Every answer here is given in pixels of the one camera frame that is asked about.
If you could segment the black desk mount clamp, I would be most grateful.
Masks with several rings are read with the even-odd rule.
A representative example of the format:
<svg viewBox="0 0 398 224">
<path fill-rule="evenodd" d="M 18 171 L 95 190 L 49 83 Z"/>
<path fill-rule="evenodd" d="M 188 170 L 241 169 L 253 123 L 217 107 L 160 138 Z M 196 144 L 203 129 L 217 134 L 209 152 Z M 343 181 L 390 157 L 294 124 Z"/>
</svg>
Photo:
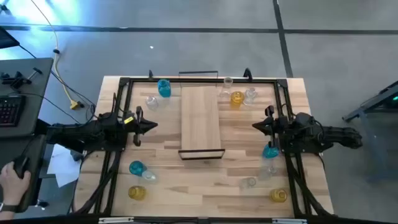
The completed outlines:
<svg viewBox="0 0 398 224">
<path fill-rule="evenodd" d="M 33 68 L 33 72 L 28 77 L 23 76 L 19 71 L 13 77 L 8 73 L 0 72 L 0 82 L 2 85 L 9 85 L 13 90 L 18 90 L 23 85 L 30 85 L 37 74 L 42 75 L 43 72 L 36 67 Z"/>
</svg>

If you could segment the person's wristwatch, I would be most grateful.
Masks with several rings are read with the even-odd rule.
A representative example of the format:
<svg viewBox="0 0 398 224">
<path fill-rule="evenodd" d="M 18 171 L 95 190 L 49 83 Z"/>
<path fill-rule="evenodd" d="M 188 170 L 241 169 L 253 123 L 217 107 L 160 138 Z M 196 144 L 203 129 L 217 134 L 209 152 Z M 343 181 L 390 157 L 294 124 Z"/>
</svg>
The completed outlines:
<svg viewBox="0 0 398 224">
<path fill-rule="evenodd" d="M 0 213 L 16 213 L 19 209 L 19 205 L 9 205 L 4 202 L 0 202 Z"/>
</svg>

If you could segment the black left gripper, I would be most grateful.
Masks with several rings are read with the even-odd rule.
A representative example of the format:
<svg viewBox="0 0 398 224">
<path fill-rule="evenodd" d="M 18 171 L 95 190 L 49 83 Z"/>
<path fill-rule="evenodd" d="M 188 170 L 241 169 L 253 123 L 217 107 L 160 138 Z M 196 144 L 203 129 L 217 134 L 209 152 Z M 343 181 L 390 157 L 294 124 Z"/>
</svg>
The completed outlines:
<svg viewBox="0 0 398 224">
<path fill-rule="evenodd" d="M 135 146 L 141 145 L 141 134 L 145 134 L 158 126 L 156 122 L 143 119 L 143 110 L 141 106 L 136 108 L 136 112 L 127 111 L 123 116 L 123 128 L 128 133 L 134 133 L 133 143 Z"/>
</svg>

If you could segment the yellow hobnail glass vase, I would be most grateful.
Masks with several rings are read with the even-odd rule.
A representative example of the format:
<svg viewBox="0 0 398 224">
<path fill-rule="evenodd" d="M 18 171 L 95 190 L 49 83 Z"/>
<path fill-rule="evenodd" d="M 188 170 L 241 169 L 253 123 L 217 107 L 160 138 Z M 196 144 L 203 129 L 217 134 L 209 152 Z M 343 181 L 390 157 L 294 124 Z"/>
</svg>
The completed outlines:
<svg viewBox="0 0 398 224">
<path fill-rule="evenodd" d="M 241 91 L 234 91 L 230 97 L 230 106 L 232 109 L 238 109 L 244 101 L 244 93 Z"/>
</svg>

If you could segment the grey desk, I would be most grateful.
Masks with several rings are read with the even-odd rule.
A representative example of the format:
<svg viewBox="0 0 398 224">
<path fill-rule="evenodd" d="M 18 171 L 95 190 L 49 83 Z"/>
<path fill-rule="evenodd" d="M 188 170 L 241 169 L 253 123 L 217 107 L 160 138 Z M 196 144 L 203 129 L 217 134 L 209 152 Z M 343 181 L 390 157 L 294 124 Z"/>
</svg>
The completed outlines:
<svg viewBox="0 0 398 224">
<path fill-rule="evenodd" d="M 25 154 L 29 158 L 30 184 L 16 210 L 17 213 L 24 212 L 33 205 L 39 192 L 37 182 L 39 181 L 39 165 L 45 150 L 45 137 L 40 135 L 34 138 L 33 133 L 39 118 L 52 64 L 52 58 L 0 60 L 0 73 L 9 74 L 11 77 L 17 72 L 28 77 L 33 73 L 34 68 L 42 72 L 41 75 L 34 75 L 30 85 L 24 84 L 21 87 L 25 105 L 17 126 L 0 128 L 0 169 L 21 155 L 25 147 L 27 148 Z"/>
</svg>

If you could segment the short blue embossed glass vase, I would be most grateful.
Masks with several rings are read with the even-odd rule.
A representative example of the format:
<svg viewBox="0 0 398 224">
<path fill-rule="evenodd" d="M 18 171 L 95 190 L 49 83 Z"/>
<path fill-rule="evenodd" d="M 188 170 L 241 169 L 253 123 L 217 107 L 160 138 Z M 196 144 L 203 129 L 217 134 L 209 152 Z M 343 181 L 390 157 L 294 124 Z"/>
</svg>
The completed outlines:
<svg viewBox="0 0 398 224">
<path fill-rule="evenodd" d="M 265 145 L 262 157 L 265 159 L 272 159 L 279 155 L 279 149 L 276 146 L 271 146 L 269 143 Z"/>
</svg>

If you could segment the wooden shelf black metal frame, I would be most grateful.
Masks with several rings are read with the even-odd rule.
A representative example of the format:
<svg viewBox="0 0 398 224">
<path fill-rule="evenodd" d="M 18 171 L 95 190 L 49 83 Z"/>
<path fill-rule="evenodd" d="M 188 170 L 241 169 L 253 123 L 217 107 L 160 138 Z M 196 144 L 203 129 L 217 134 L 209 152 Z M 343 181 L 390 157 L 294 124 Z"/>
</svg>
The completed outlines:
<svg viewBox="0 0 398 224">
<path fill-rule="evenodd" d="M 219 76 L 204 77 L 204 71 L 179 72 L 181 94 L 181 149 L 183 161 L 221 159 L 217 87 Z"/>
</svg>

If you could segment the silver metal bracket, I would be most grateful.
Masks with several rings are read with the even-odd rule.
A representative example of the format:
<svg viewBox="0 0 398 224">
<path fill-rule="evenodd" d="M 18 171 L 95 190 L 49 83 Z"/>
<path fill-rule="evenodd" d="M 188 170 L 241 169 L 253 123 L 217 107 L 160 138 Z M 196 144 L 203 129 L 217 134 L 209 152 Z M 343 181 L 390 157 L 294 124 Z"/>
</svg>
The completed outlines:
<svg viewBox="0 0 398 224">
<path fill-rule="evenodd" d="M 133 217 L 104 217 L 98 220 L 98 224 L 121 224 L 134 222 Z"/>
<path fill-rule="evenodd" d="M 272 224 L 308 224 L 306 219 L 273 218 Z"/>
</svg>

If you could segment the yellow ribbed glass vase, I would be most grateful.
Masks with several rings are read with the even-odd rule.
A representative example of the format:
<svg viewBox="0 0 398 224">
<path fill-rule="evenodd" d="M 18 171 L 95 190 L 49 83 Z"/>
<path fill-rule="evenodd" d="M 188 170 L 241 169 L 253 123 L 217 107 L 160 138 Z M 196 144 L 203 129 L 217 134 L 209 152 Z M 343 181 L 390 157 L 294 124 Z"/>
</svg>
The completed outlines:
<svg viewBox="0 0 398 224">
<path fill-rule="evenodd" d="M 273 202 L 283 203 L 287 200 L 288 194 L 284 189 L 272 189 L 269 196 Z"/>
</svg>

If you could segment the tall blue embossed glass vase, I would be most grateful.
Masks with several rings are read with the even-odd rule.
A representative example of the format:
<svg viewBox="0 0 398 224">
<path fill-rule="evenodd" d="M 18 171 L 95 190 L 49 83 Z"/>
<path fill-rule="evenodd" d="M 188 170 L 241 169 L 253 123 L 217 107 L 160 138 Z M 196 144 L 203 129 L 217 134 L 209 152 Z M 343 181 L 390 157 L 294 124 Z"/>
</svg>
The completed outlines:
<svg viewBox="0 0 398 224">
<path fill-rule="evenodd" d="M 157 82 L 157 87 L 158 87 L 158 92 L 159 95 L 168 98 L 171 96 L 171 87 L 170 87 L 170 82 L 167 79 L 160 79 Z"/>
</svg>

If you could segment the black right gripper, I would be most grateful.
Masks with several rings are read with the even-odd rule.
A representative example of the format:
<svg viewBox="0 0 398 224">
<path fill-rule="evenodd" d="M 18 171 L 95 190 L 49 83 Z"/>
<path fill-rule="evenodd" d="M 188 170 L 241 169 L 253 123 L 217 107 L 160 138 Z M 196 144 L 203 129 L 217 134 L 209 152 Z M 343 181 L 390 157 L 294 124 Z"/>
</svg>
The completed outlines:
<svg viewBox="0 0 398 224">
<path fill-rule="evenodd" d="M 288 128 L 289 122 L 286 116 L 274 118 L 274 112 L 274 107 L 268 106 L 266 108 L 267 118 L 263 121 L 252 124 L 252 126 L 261 133 L 268 134 L 271 137 L 271 140 L 268 143 L 270 148 L 279 148 L 277 135 L 282 134 Z"/>
</svg>

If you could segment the clear flared glass vase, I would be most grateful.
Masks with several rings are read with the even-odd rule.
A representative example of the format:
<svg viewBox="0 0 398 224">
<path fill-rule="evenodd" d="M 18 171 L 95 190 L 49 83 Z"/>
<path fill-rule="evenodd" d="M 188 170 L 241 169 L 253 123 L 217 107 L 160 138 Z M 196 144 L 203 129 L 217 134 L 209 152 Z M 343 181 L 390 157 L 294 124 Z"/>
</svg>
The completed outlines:
<svg viewBox="0 0 398 224">
<path fill-rule="evenodd" d="M 220 97 L 230 97 L 231 87 L 233 85 L 233 79 L 231 77 L 226 77 L 223 79 L 223 86 L 220 92 Z"/>
</svg>

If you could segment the black laptop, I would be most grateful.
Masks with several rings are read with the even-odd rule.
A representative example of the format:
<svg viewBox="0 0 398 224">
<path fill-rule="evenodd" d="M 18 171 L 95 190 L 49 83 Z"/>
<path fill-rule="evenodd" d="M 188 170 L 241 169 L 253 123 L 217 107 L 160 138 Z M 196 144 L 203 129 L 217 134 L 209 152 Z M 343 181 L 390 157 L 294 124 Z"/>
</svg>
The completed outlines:
<svg viewBox="0 0 398 224">
<path fill-rule="evenodd" d="M 6 49 L 9 47 L 20 46 L 20 43 L 13 38 L 3 27 L 0 27 L 0 49 Z"/>
</svg>

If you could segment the person's hand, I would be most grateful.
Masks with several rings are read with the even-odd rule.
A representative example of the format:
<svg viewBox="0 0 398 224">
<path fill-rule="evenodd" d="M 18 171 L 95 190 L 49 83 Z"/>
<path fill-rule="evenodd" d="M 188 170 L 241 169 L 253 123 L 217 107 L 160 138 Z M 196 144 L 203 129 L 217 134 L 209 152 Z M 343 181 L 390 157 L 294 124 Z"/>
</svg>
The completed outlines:
<svg viewBox="0 0 398 224">
<path fill-rule="evenodd" d="M 6 164 L 0 173 L 0 185 L 3 191 L 3 202 L 6 205 L 19 205 L 29 188 L 31 173 L 27 170 L 24 177 L 19 178 L 14 170 L 14 162 Z"/>
</svg>

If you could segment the clear ribbed glass bottle vase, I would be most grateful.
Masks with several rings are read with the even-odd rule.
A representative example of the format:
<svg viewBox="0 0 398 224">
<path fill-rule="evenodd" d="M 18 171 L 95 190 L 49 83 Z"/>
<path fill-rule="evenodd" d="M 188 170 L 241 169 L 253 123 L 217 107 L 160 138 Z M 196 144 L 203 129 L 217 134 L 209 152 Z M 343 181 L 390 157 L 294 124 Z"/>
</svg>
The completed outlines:
<svg viewBox="0 0 398 224">
<path fill-rule="evenodd" d="M 254 87 L 250 87 L 245 91 L 245 97 L 243 103 L 245 105 L 252 105 L 254 103 L 254 99 L 257 96 L 256 89 Z"/>
</svg>

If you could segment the clear ribbed glass jar vase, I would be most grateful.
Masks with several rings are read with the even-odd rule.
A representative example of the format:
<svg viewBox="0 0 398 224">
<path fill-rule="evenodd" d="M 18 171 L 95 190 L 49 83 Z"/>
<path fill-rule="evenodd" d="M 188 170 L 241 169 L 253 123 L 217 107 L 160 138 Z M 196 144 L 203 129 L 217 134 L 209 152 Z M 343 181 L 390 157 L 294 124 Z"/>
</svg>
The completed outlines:
<svg viewBox="0 0 398 224">
<path fill-rule="evenodd" d="M 147 107 L 148 107 L 150 110 L 152 110 L 152 111 L 157 110 L 158 107 L 159 107 L 159 103 L 158 103 L 158 101 L 157 101 L 157 98 L 154 97 L 154 96 L 148 96 L 148 97 L 146 98 L 146 105 L 147 105 Z"/>
</svg>

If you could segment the white paper sheets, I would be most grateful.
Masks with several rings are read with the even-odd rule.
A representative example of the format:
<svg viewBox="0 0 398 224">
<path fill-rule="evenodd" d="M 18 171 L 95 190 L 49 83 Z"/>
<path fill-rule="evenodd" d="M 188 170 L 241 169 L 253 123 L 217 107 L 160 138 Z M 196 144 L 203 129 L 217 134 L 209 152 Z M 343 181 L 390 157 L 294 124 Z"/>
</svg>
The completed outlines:
<svg viewBox="0 0 398 224">
<path fill-rule="evenodd" d="M 71 151 L 61 145 L 54 145 L 47 174 L 53 174 L 58 187 L 77 180 L 80 175 L 81 159 L 75 161 Z"/>
</svg>

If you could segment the black keyboard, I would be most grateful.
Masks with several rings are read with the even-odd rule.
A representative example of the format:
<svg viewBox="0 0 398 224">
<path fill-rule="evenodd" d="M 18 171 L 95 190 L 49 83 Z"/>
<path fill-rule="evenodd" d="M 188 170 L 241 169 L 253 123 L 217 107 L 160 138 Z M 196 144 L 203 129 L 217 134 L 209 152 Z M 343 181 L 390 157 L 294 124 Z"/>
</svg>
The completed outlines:
<svg viewBox="0 0 398 224">
<path fill-rule="evenodd" d="M 0 96 L 0 128 L 16 127 L 25 107 L 25 96 Z"/>
</svg>

